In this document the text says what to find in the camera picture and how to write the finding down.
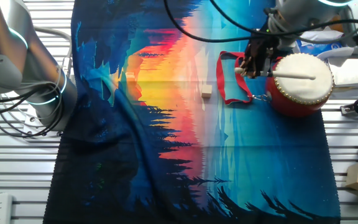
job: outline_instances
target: drum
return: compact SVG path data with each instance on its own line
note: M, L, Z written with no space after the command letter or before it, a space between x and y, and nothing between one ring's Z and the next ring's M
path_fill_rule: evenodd
M274 77L277 73L304 73L314 79ZM320 59L308 54L291 54L273 67L267 78L266 94L272 107L281 114L304 117L318 111L333 92L334 77Z

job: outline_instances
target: metal clamp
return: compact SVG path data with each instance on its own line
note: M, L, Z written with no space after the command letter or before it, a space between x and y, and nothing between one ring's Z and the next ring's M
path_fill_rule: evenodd
M264 102L270 101L270 97L268 95L259 95L259 96L252 95L252 98L255 100L260 100L260 101L264 101Z

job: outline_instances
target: red strap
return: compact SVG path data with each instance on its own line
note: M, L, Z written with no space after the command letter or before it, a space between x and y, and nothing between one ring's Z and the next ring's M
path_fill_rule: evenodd
M244 77L241 76L241 74L236 73L236 80L237 80L237 84L240 86L240 88L242 88L246 93L247 96L249 98L249 100L238 100L238 99L226 99L226 92L224 91L224 74L223 74L223 68L222 68L222 55L224 54L228 54L228 55L232 55L234 57L236 57L236 63L235 63L235 67L239 67L239 60L240 58L242 58L244 56L244 53L242 52L225 52L222 51L219 54L219 59L218 59L218 63L216 65L216 81L218 83L218 90L224 100L224 103L226 105L229 105L233 102L243 102L243 103L250 103L252 101L252 93L251 91L249 91L248 86L246 84L246 81L244 80Z

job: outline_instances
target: aluminum slats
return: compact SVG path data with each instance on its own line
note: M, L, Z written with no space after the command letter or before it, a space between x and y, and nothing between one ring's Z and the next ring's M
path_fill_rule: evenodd
M25 3L35 26L70 34L74 0L26 0ZM68 42L54 35L38 35L57 62L61 63L67 54ZM358 192L344 187L347 168L358 162L358 120L342 117L339 110L341 105L353 103L355 99L358 99L358 90L334 93L323 107L329 152L344 219L342 224L358 224ZM27 106L23 104L21 109L26 110ZM18 110L13 113L24 119ZM8 114L6 117L15 127L22 127ZM28 143L6 136L0 130L0 192L10 193L15 198L11 224L42 223L57 149L58 139Z

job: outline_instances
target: wrinkled fabric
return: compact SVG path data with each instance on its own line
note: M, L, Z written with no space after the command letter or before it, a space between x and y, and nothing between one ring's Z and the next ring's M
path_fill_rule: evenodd
M209 1L168 1L188 32L249 34ZM261 27L274 1L217 1ZM177 30L154 0L76 0L71 23L78 101L62 136L44 223L339 223L321 112L284 117L264 101L225 105L223 50ZM222 61L228 98L246 100ZM255 95L265 80L246 80ZM211 98L202 98L212 85Z

